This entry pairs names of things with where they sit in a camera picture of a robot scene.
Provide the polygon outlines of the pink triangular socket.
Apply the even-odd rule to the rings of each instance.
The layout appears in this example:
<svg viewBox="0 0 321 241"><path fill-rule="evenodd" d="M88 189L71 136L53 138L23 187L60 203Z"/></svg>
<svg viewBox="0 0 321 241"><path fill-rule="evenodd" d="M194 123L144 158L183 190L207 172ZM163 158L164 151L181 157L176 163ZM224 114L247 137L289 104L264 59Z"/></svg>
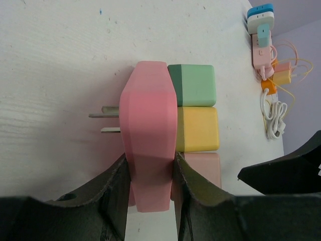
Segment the pink triangular socket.
<svg viewBox="0 0 321 241"><path fill-rule="evenodd" d="M119 118L118 128L102 128L101 132L121 133L137 211L167 211L178 106L166 63L138 62L121 93L119 106L104 106L101 113L89 117Z"/></svg>

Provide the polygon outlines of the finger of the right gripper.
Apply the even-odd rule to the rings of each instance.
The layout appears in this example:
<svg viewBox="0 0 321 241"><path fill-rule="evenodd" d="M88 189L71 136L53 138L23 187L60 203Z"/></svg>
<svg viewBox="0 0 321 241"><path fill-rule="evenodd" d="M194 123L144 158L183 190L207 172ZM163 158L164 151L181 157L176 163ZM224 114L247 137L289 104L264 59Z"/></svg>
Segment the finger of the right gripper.
<svg viewBox="0 0 321 241"><path fill-rule="evenodd" d="M242 168L238 179L265 195L320 193L320 131L288 155Z"/></svg>

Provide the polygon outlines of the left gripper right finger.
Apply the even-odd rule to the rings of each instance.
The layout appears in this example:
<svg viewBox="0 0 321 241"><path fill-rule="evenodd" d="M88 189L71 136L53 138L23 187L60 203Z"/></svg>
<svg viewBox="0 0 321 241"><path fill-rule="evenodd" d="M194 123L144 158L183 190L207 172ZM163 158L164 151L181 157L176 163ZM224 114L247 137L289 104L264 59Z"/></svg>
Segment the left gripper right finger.
<svg viewBox="0 0 321 241"><path fill-rule="evenodd" d="M320 240L320 194L235 196L181 154L173 169L179 240Z"/></svg>

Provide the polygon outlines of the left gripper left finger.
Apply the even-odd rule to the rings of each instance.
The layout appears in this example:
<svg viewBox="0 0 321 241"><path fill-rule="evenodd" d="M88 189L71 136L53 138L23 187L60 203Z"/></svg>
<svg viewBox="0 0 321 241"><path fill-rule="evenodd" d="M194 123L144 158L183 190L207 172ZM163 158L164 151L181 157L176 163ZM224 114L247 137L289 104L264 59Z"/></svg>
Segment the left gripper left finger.
<svg viewBox="0 0 321 241"><path fill-rule="evenodd" d="M57 200L1 198L1 240L124 240L130 190L125 155Z"/></svg>

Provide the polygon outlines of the white adapter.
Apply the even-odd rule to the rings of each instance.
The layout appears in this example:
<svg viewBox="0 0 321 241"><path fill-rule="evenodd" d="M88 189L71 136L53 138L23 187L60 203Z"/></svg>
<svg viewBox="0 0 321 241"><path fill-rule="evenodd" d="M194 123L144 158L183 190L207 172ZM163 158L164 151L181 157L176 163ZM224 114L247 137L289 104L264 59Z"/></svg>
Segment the white adapter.
<svg viewBox="0 0 321 241"><path fill-rule="evenodd" d="M269 29L272 30L274 28L274 13L265 12L250 16L247 20L248 34L257 34L257 28L262 24L269 24Z"/></svg>

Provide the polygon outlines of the yellow plug cube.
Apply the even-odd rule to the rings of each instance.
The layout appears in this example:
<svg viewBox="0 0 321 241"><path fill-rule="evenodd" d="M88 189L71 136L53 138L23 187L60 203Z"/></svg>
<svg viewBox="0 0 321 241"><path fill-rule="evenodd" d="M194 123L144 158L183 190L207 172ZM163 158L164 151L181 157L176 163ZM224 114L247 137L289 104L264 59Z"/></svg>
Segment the yellow plug cube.
<svg viewBox="0 0 321 241"><path fill-rule="evenodd" d="M214 107L178 107L177 152L216 151L220 147Z"/></svg>

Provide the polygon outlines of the pink brown plug cube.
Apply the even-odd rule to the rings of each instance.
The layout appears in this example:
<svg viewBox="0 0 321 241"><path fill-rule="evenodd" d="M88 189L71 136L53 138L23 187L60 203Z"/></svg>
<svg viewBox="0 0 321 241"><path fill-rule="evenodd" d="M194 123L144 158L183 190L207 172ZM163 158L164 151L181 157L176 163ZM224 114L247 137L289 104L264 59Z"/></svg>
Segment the pink brown plug cube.
<svg viewBox="0 0 321 241"><path fill-rule="evenodd" d="M176 153L173 161L171 199L176 200L179 188L186 185L194 195L222 187L220 157L217 153Z"/></svg>

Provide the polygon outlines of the pink power strip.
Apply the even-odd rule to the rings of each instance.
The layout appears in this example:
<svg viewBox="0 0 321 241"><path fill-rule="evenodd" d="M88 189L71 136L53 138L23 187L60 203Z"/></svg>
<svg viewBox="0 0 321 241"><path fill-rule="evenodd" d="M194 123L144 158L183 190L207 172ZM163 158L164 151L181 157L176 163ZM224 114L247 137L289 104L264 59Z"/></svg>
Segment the pink power strip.
<svg viewBox="0 0 321 241"><path fill-rule="evenodd" d="M276 57L277 51L272 45L270 31L268 31L266 47L259 46L258 34L252 35L252 64L263 80L267 80L274 74L272 62Z"/></svg>

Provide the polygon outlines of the blue adapter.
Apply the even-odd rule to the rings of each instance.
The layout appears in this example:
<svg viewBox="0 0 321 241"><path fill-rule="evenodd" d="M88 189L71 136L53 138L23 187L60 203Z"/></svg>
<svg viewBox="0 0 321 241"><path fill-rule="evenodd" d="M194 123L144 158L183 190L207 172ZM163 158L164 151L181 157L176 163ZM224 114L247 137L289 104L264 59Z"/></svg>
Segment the blue adapter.
<svg viewBox="0 0 321 241"><path fill-rule="evenodd" d="M274 6L272 3L267 3L263 5L259 5L256 7L252 7L247 11L247 18L257 15L260 13L265 13L265 12L274 12Z"/></svg>

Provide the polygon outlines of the teal usb charger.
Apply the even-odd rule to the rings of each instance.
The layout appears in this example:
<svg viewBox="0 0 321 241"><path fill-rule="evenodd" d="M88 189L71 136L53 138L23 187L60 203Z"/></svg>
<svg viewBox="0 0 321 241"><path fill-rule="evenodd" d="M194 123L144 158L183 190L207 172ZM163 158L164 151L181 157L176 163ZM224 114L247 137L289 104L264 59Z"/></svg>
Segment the teal usb charger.
<svg viewBox="0 0 321 241"><path fill-rule="evenodd" d="M269 24L261 24L257 27L258 45L260 48L267 47L270 43Z"/></svg>

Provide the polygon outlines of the green plug cube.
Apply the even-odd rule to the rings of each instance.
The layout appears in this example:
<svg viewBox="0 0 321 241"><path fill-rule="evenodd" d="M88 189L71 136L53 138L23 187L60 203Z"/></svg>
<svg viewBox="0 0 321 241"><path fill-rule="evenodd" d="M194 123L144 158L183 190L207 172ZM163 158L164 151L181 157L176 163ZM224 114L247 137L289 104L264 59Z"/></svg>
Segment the green plug cube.
<svg viewBox="0 0 321 241"><path fill-rule="evenodd" d="M168 71L178 106L213 107L216 104L215 69L212 65L175 64Z"/></svg>

